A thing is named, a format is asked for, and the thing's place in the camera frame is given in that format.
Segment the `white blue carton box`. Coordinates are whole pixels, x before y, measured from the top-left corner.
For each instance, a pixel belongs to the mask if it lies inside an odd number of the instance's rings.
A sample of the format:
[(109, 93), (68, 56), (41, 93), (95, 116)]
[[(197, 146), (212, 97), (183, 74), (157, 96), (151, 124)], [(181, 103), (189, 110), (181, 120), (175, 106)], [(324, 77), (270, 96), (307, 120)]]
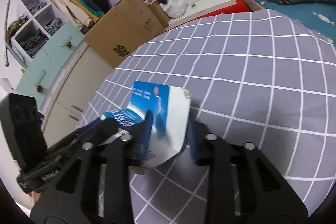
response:
[(152, 125), (145, 129), (140, 147), (143, 166), (155, 168), (181, 151), (190, 105), (191, 92), (187, 89), (134, 81), (127, 107), (107, 111), (101, 120), (113, 118), (119, 128), (129, 132), (131, 126), (144, 122), (147, 112), (151, 112)]

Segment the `mint green drawer unit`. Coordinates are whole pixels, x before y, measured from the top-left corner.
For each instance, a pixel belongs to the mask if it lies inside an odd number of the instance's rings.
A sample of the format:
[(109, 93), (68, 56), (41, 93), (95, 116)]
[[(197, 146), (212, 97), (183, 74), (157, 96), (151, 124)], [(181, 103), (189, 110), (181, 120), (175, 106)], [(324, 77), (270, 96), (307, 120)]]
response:
[(41, 107), (57, 74), (83, 39), (84, 34), (70, 21), (64, 23), (30, 62), (16, 91), (34, 97)]

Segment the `beige low cabinet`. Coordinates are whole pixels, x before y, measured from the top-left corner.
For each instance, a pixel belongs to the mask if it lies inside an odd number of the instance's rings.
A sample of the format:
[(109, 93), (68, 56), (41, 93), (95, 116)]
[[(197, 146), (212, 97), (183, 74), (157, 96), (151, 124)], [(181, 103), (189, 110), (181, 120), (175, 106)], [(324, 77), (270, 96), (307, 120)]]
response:
[(42, 133), (50, 147), (76, 130), (88, 102), (113, 68), (81, 42), (53, 80), (41, 104)]

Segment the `white open shelf unit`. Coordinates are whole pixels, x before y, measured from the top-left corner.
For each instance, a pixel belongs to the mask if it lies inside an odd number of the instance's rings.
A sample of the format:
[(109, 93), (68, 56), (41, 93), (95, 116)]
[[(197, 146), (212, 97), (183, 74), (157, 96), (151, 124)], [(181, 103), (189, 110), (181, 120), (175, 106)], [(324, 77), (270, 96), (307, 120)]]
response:
[(17, 18), (5, 24), (5, 52), (11, 53), (23, 69), (39, 51), (63, 66), (82, 38), (51, 0), (19, 0)]

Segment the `grey checked bed sheet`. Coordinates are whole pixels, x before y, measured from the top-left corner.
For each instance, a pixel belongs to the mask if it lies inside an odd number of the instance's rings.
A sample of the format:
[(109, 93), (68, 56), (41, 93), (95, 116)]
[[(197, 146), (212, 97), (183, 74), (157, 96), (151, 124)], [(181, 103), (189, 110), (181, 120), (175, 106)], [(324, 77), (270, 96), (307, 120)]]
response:
[(293, 19), (222, 14), (161, 34), (99, 81), (79, 126), (125, 108), (134, 81), (189, 90), (193, 118), (255, 143), (310, 214), (335, 184), (335, 46)]

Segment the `hanging clothes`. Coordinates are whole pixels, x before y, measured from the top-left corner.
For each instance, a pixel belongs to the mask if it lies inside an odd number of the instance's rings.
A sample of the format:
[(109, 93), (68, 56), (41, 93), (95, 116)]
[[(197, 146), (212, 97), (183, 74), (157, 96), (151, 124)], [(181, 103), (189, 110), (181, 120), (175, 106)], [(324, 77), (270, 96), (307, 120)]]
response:
[(109, 10), (108, 0), (50, 0), (82, 33), (87, 32)]

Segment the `large brown cardboard box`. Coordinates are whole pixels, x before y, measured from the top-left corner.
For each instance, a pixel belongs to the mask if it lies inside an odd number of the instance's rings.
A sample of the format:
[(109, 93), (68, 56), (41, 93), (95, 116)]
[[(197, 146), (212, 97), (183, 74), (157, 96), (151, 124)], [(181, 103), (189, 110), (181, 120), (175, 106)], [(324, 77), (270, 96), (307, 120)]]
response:
[(120, 0), (85, 35), (111, 67), (118, 67), (138, 47), (165, 33), (143, 0)]

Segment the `red storage box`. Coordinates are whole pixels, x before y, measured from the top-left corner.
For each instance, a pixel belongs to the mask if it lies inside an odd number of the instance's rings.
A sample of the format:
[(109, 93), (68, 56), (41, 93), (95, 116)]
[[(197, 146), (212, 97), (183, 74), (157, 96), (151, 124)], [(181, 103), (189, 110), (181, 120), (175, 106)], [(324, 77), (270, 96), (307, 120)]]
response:
[(243, 2), (243, 0), (235, 0), (234, 5), (230, 5), (222, 8), (211, 8), (210, 10), (201, 11), (198, 15), (192, 15), (189, 19), (186, 19), (182, 24), (188, 23), (196, 19), (202, 19), (209, 16), (216, 16), (220, 14), (234, 14), (241, 12), (251, 12), (251, 9)]

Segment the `teal mattress sheet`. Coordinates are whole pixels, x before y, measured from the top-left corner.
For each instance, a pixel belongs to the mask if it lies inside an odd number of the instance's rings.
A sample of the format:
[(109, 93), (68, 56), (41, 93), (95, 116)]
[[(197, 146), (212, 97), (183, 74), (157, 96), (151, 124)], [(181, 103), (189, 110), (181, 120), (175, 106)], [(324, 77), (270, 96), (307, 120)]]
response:
[(270, 0), (243, 0), (252, 10), (271, 9), (300, 22), (305, 27), (317, 31), (331, 44), (335, 44), (335, 5), (329, 3), (298, 3), (280, 5)]

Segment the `white plastic bag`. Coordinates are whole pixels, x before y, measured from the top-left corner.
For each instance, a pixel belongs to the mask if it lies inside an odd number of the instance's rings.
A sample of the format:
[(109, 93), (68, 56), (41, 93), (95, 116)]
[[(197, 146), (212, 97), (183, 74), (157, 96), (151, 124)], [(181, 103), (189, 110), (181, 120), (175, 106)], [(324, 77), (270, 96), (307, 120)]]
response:
[(184, 0), (166, 0), (166, 3), (160, 3), (159, 5), (171, 19), (182, 17), (188, 7), (188, 3)]

